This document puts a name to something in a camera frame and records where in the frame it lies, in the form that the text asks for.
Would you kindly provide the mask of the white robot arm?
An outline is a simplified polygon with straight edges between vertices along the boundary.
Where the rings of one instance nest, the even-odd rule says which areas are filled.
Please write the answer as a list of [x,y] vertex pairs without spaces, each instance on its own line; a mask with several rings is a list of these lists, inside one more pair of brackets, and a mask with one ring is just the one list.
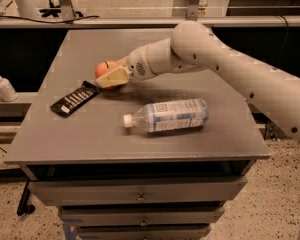
[[109,88],[165,73],[209,69],[300,143],[300,78],[224,44],[196,21],[179,23],[166,39],[120,59],[97,85]]

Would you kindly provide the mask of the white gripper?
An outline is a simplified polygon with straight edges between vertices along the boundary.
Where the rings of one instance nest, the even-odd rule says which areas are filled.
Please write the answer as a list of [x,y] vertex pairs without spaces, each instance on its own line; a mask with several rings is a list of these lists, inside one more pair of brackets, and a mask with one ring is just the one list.
[[121,65],[115,67],[106,74],[114,86],[128,83],[130,77],[135,80],[147,80],[154,77],[147,62],[146,46],[133,50],[127,56],[119,59],[118,63]]

